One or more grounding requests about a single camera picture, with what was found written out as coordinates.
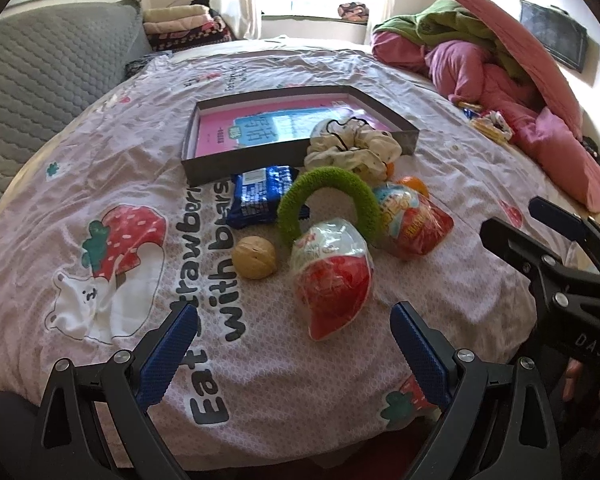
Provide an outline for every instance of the stack of folded blankets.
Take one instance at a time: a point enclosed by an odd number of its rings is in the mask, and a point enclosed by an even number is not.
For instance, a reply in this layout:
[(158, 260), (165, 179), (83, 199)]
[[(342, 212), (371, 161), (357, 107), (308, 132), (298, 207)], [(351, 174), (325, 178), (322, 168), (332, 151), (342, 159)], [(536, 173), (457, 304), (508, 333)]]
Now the stack of folded blankets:
[(231, 29), (213, 9), (202, 5), (149, 9), (144, 32), (154, 51), (182, 50), (231, 41)]

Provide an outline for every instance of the green blanket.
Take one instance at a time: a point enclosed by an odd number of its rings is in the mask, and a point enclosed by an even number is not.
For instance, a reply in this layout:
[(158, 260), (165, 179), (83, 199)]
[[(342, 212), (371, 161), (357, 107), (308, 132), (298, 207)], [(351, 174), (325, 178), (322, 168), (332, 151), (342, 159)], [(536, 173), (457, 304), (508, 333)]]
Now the green blanket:
[(433, 47), (451, 40), (478, 44), (493, 52), (513, 79), (528, 80), (524, 69), (491, 29), (455, 0), (437, 0), (419, 14), (394, 16), (375, 28), (382, 30), (400, 34), (418, 45)]

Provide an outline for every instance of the blue gripper pad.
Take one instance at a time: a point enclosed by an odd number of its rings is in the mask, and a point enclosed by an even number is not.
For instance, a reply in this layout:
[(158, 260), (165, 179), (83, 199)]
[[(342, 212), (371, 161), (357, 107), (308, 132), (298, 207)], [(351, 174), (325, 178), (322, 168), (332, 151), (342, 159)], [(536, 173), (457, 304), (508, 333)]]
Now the blue gripper pad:
[(424, 396), (431, 404), (444, 411), (452, 400), (445, 366), (400, 303), (391, 309), (390, 324), (395, 342), (398, 343)]
[(197, 331), (198, 313), (187, 304), (140, 369), (136, 401), (142, 412), (162, 400)]

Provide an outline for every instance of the candy bag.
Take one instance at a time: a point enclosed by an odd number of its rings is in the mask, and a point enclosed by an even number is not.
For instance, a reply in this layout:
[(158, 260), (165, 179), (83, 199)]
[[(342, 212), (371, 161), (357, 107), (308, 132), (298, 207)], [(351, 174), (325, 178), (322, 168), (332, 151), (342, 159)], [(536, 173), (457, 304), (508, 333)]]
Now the candy bag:
[(341, 218), (320, 222), (298, 238), (289, 267), (314, 341), (353, 321), (371, 292), (373, 262), (365, 239)]
[(383, 184), (374, 189), (381, 212), (376, 246), (402, 260), (429, 254), (454, 227), (454, 220), (410, 187)]
[[(242, 229), (255, 224), (273, 224), (278, 205), (298, 177), (298, 170), (288, 166), (271, 166), (232, 177), (234, 201), (226, 216), (226, 224)], [(309, 218), (309, 208), (302, 205), (299, 219)]]

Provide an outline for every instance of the orange fruit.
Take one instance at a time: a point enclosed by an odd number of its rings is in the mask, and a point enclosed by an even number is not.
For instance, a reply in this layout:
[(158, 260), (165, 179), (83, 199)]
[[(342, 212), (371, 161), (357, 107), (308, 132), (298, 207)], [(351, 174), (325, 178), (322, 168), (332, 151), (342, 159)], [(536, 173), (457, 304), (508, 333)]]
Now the orange fruit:
[(421, 195), (429, 198), (429, 190), (427, 186), (417, 176), (405, 176), (398, 180), (396, 184), (402, 184), (403, 186), (410, 187), (414, 191), (417, 191)]

